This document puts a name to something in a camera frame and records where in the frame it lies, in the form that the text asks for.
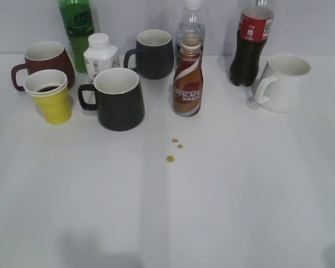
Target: yellow paper cup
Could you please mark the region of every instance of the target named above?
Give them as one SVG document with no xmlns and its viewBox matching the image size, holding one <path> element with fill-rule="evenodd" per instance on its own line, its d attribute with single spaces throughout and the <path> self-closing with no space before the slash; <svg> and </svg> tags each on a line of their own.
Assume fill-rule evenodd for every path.
<svg viewBox="0 0 335 268">
<path fill-rule="evenodd" d="M 71 118 L 71 105 L 68 98 L 67 76 L 58 70 L 43 70 L 26 78 L 23 87 L 36 102 L 48 123 L 59 125 Z M 55 87 L 40 92 L 47 87 Z"/>
</svg>

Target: nescafe bottle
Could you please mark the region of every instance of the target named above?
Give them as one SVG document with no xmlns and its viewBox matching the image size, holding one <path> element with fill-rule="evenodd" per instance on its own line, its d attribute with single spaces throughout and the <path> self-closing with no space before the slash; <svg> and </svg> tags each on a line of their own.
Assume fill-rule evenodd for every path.
<svg viewBox="0 0 335 268">
<path fill-rule="evenodd" d="M 264 6 L 243 9 L 237 31 L 236 55 L 229 70 L 232 84 L 249 87 L 255 81 L 273 16 L 274 12 Z"/>
<path fill-rule="evenodd" d="M 200 111 L 203 77 L 199 36 L 192 32 L 183 37 L 181 61 L 174 76 L 173 110 L 180 116 Z"/>
</svg>

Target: bottle label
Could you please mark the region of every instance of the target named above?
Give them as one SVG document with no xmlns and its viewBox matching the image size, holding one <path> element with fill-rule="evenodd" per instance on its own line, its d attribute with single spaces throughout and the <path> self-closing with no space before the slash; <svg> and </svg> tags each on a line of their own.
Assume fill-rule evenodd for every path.
<svg viewBox="0 0 335 268">
<path fill-rule="evenodd" d="M 179 66 L 179 64 L 181 62 L 181 51 L 180 51 L 180 49 L 181 49 L 181 46 L 179 44 L 176 44 L 176 50 L 177 50 L 177 52 L 176 52 L 176 66 Z M 203 43 L 201 44 L 200 49 L 201 49 L 201 55 L 202 55 L 202 53 L 203 53 Z"/>
<path fill-rule="evenodd" d="M 84 57 L 84 60 L 85 60 L 85 66 L 87 68 L 88 81 L 91 84 L 93 83 L 94 78 L 100 72 L 110 68 L 119 67 L 118 53 L 115 53 L 114 56 L 112 56 L 109 59 L 101 60 L 101 59 Z"/>
<path fill-rule="evenodd" d="M 268 39 L 273 18 L 258 20 L 241 14 L 237 35 L 247 41 L 262 42 Z"/>
<path fill-rule="evenodd" d="M 69 37 L 80 37 L 94 33 L 92 14 L 87 4 L 67 4 L 60 8 Z"/>
<path fill-rule="evenodd" d="M 201 105 L 203 78 L 200 70 L 200 54 L 197 57 L 181 58 L 181 66 L 174 79 L 174 111 L 182 116 L 191 116 Z"/>
</svg>

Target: green plastic bottle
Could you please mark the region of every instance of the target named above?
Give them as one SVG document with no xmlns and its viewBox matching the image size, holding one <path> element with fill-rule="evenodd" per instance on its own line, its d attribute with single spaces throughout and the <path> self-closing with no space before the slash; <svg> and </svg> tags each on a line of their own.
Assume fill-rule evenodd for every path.
<svg viewBox="0 0 335 268">
<path fill-rule="evenodd" d="M 87 73 L 83 53 L 88 48 L 88 37 L 94 33 L 89 0 L 58 0 L 63 23 L 74 54 L 74 65 L 79 73 Z"/>
</svg>

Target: white wall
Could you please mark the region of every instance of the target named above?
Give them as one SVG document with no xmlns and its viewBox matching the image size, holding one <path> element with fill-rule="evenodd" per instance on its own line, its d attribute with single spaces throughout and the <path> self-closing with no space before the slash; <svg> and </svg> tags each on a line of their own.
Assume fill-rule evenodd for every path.
<svg viewBox="0 0 335 268">
<path fill-rule="evenodd" d="M 150 28 L 173 36 L 184 0 L 91 0 L 95 26 L 124 54 Z M 275 21 L 264 54 L 335 55 L 335 0 L 274 1 Z M 243 6 L 255 0 L 204 0 L 206 54 L 234 54 Z M 0 53 L 24 52 L 38 41 L 69 47 L 56 0 L 0 0 Z"/>
</svg>

